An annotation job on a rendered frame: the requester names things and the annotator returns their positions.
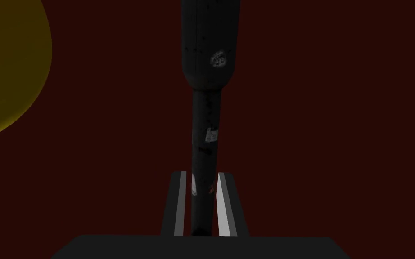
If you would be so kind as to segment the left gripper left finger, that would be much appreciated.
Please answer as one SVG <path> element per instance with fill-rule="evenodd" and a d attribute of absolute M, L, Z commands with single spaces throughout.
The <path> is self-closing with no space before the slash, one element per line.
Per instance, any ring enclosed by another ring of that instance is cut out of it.
<path fill-rule="evenodd" d="M 185 235 L 187 172 L 174 171 L 167 191 L 161 236 Z"/>

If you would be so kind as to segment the black bottle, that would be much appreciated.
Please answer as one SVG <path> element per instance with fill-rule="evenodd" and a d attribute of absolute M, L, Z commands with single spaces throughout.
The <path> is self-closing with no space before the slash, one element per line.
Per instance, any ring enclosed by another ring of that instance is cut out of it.
<path fill-rule="evenodd" d="M 235 71 L 241 0 L 181 0 L 182 71 L 192 88 L 191 235 L 210 236 L 222 89 Z"/>

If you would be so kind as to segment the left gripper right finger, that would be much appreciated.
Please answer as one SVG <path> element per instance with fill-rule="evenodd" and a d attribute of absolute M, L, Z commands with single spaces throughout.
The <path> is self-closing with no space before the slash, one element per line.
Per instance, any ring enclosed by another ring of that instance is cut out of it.
<path fill-rule="evenodd" d="M 218 173 L 216 205 L 219 236 L 249 236 L 237 185 L 231 173 Z"/>

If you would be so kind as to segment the yellow round object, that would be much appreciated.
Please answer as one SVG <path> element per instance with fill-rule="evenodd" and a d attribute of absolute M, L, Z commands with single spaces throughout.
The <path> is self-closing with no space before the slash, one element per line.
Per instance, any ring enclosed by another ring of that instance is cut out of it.
<path fill-rule="evenodd" d="M 51 60 L 51 32 L 42 1 L 0 0 L 0 132 L 34 103 Z"/>

